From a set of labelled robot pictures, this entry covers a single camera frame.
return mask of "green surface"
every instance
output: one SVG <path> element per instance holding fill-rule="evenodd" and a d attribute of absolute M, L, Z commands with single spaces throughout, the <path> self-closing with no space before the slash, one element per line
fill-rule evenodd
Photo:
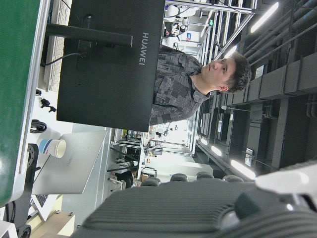
<path fill-rule="evenodd" d="M 0 206 L 12 194 L 40 0 L 0 0 Z"/>

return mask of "laptop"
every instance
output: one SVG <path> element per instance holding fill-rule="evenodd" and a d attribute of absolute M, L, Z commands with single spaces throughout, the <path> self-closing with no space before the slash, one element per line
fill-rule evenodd
<path fill-rule="evenodd" d="M 34 181 L 32 194 L 83 193 L 106 133 L 94 131 L 62 135 L 61 139 L 66 141 L 64 156 L 60 159 L 49 156 Z"/>

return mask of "paper cup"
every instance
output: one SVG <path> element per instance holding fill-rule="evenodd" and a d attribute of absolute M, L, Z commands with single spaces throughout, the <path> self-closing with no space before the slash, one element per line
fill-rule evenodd
<path fill-rule="evenodd" d="M 65 140 L 44 139 L 41 141 L 39 150 L 46 155 L 52 155 L 57 158 L 63 157 L 66 150 Z"/>

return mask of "gray patterned shirt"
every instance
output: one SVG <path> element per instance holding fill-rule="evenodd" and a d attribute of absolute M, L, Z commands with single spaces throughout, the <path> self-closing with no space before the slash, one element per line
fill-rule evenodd
<path fill-rule="evenodd" d="M 201 69 L 193 56 L 160 46 L 150 125 L 187 119 L 210 98 L 210 93 L 203 95 L 190 78 Z"/>

